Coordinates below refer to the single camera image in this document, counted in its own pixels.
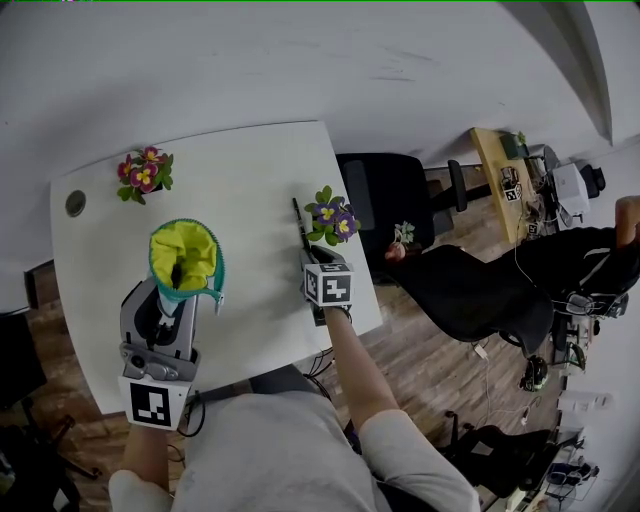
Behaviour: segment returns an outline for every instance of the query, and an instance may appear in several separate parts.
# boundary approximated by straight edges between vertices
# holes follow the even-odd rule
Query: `white table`
[[[117,196],[124,155],[56,179],[51,222],[56,276],[71,340],[98,407],[123,410],[117,377],[120,304],[147,276],[151,232],[171,219],[207,225],[227,266],[225,304],[201,296],[196,348],[202,355],[195,389],[208,390],[259,375],[329,347],[300,295],[300,235],[291,198],[302,208],[330,185],[346,191],[326,128],[290,123],[210,133],[159,144],[173,153],[171,191],[146,196],[147,205]],[[67,215],[73,190],[84,211]],[[310,227],[309,215],[302,212]],[[382,323],[358,236],[337,247],[355,267],[353,325],[358,334]]]

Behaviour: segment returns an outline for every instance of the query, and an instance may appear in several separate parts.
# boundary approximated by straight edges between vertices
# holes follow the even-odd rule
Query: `small plant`
[[[327,185],[316,192],[316,202],[304,207],[313,217],[313,231],[307,233],[311,242],[319,242],[324,238],[331,246],[346,242],[360,229],[360,221],[350,204],[345,204],[344,197],[331,197],[331,187]]]
[[[405,247],[409,244],[412,244],[413,232],[415,231],[415,229],[416,227],[406,220],[402,223],[402,225],[396,224],[396,229],[393,230],[395,234],[395,237],[393,239],[394,243],[400,242]]]
[[[173,155],[159,155],[159,152],[160,149],[153,146],[136,149],[137,156],[131,158],[131,155],[127,155],[125,161],[118,165],[118,179],[124,185],[118,189],[120,199],[146,204],[143,195],[160,186],[171,190]]]

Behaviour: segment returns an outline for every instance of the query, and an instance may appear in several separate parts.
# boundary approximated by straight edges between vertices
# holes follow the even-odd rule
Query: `potted flower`
[[[350,204],[345,204],[344,197],[331,197],[329,185],[316,193],[316,202],[304,207],[313,217],[313,231],[307,233],[311,242],[324,238],[331,246],[346,242],[360,229],[360,221]]]
[[[509,160],[522,160],[529,156],[527,138],[522,132],[518,132],[517,134],[505,133],[500,136],[500,143]]]
[[[387,248],[384,258],[390,262],[403,260],[407,255],[420,254],[422,247],[413,242],[413,235],[416,227],[407,222],[396,224],[393,230],[393,242]]]
[[[160,149],[153,146],[137,149],[137,156],[131,158],[127,155],[125,161],[118,165],[118,179],[124,185],[118,189],[120,199],[146,204],[144,195],[163,187],[171,190],[173,155],[159,155],[159,152]]]

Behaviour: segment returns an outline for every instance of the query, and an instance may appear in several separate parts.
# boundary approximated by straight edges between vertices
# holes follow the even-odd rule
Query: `yellow flower center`
[[[320,213],[322,213],[322,217],[324,218],[324,220],[329,220],[335,212],[336,211],[333,208],[322,208],[320,210]]]
[[[150,173],[151,171],[149,169],[145,169],[141,173],[142,176],[140,177],[140,181],[142,181],[142,183],[144,183],[145,185],[148,185],[149,183],[151,183],[151,176],[149,176]]]

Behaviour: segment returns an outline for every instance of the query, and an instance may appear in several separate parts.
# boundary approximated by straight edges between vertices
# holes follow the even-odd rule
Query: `person in black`
[[[525,241],[493,264],[523,272],[558,312],[611,316],[640,277],[640,196],[618,199],[615,213],[615,228],[574,228]]]

